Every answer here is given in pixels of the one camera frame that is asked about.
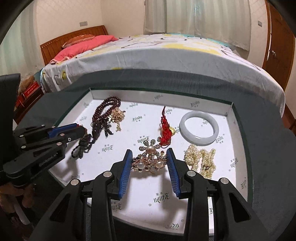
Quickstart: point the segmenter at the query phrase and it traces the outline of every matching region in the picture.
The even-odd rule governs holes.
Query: wooden door
[[[295,38],[279,12],[271,4],[268,5],[271,15],[271,47],[265,70],[285,90],[293,65]]]

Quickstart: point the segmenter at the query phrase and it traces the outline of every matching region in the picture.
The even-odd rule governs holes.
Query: wall outlet
[[[87,21],[85,21],[85,22],[80,22],[79,25],[80,25],[80,27],[87,26]]]

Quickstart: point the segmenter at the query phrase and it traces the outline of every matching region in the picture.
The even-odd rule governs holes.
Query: wooden bed frame
[[[91,27],[91,28],[84,28],[72,33],[68,33],[52,39],[42,45],[40,45],[44,64],[47,65],[61,50],[62,45],[67,42],[69,39],[77,37],[83,34],[92,34],[94,36],[98,35],[108,35],[108,32],[104,25]]]

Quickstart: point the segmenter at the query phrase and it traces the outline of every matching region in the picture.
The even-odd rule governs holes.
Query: white curtain
[[[36,3],[17,17],[0,45],[0,75],[20,73],[27,79],[44,67],[37,36]]]
[[[189,34],[249,51],[249,0],[146,0],[144,33]]]

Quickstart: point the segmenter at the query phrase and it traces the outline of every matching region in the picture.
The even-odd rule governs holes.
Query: white bangle
[[[213,127],[214,134],[211,137],[206,137],[206,138],[200,138],[198,136],[191,134],[185,126],[185,121],[191,117],[199,117],[207,120]],[[197,146],[207,146],[216,140],[219,133],[219,126],[217,121],[209,114],[201,111],[191,111],[182,117],[180,121],[180,133],[183,136],[183,138],[189,143],[195,144]]]

